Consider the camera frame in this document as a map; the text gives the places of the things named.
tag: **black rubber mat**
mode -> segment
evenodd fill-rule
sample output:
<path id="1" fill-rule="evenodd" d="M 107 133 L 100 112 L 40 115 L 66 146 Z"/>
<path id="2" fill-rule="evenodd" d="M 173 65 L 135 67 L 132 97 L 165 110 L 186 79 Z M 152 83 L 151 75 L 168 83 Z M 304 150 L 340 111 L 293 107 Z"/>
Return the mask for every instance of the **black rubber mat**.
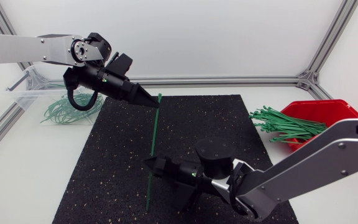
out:
<path id="1" fill-rule="evenodd" d="M 220 198 L 203 194 L 192 212 L 170 206 L 172 189 L 152 182 L 145 212 L 155 109 L 107 99 L 67 185 L 54 223 L 251 223 Z M 272 165 L 239 95 L 164 96 L 155 154 L 198 161 L 194 144 L 221 137 L 237 146 L 236 158 L 255 169 Z M 288 202 L 262 223 L 298 223 Z"/>

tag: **red plastic tray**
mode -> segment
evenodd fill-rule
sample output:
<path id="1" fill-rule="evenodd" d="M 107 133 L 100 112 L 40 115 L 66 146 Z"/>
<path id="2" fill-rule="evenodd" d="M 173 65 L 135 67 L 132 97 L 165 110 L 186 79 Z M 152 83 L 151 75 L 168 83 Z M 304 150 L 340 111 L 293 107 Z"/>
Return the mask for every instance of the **red plastic tray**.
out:
<path id="1" fill-rule="evenodd" d="M 281 112 L 294 118 L 326 123 L 327 127 L 330 127 L 342 119 L 358 118 L 358 112 L 344 100 L 295 101 L 289 104 Z M 303 144 L 288 143 L 288 145 L 293 151 L 296 151 L 308 141 Z"/>

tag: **green rod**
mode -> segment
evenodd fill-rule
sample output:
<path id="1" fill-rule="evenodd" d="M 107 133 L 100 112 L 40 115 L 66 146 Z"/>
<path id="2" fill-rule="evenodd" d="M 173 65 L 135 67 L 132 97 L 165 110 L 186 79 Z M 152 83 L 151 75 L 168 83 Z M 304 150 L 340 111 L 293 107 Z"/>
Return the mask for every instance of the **green rod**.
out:
<path id="1" fill-rule="evenodd" d="M 161 103 L 162 94 L 158 94 L 158 103 Z M 154 132 L 153 132 L 153 141 L 152 141 L 152 151 L 150 156 L 154 156 L 154 146 L 155 146 L 155 136 L 157 135 L 157 124 L 158 124 L 158 114 L 160 112 L 160 108 L 157 108 L 155 112 L 155 121 L 154 121 Z M 146 197 L 146 212 L 149 211 L 150 206 L 150 198 L 151 198 L 151 191 L 152 191 L 152 178 L 153 173 L 149 173 L 149 183 L 147 184 L 147 197 Z"/>

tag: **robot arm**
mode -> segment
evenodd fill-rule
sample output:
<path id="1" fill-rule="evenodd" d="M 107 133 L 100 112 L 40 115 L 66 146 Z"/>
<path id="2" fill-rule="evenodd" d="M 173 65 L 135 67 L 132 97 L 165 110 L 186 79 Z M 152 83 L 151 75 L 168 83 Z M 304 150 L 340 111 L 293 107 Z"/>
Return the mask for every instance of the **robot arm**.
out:
<path id="1" fill-rule="evenodd" d="M 174 164 L 166 156 L 144 161 L 176 188 L 173 205 L 184 209 L 204 192 L 259 222 L 278 203 L 358 172 L 358 119 L 336 123 L 266 171 L 233 159 L 235 147 L 225 139 L 203 139 L 195 147 L 201 163 Z"/>
<path id="2" fill-rule="evenodd" d="M 72 65 L 63 78 L 68 99 L 78 110 L 90 109 L 99 92 L 131 104 L 158 107 L 153 97 L 125 76 L 132 64 L 131 58 L 115 53 L 105 66 L 111 51 L 112 47 L 107 40 L 97 33 L 91 33 L 87 38 L 56 34 L 40 37 L 0 35 L 0 63 L 47 62 Z M 78 85 L 94 90 L 86 106 L 76 104 L 73 99 L 73 91 Z"/>

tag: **screw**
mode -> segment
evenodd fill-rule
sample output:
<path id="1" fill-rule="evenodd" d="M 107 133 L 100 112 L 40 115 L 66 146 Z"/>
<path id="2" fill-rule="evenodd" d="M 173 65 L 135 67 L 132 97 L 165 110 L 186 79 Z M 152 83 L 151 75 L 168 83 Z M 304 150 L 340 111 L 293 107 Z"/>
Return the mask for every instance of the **screw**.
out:
<path id="1" fill-rule="evenodd" d="M 346 148 L 346 145 L 345 145 L 345 143 L 341 142 L 341 143 L 338 144 L 338 147 L 339 147 L 340 149 L 345 149 L 345 148 Z"/>

